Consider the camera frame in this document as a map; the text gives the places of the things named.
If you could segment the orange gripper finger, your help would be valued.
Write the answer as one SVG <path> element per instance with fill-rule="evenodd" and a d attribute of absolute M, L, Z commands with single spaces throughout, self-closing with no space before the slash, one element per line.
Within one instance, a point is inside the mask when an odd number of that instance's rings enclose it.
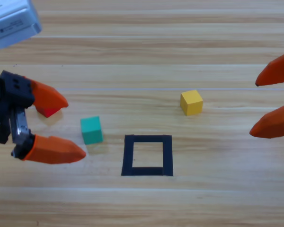
<path fill-rule="evenodd" d="M 258 138 L 278 138 L 284 136 L 284 106 L 266 113 L 250 130 L 250 135 Z"/>
<path fill-rule="evenodd" d="M 256 79 L 256 86 L 284 83 L 284 54 L 269 62 Z"/>

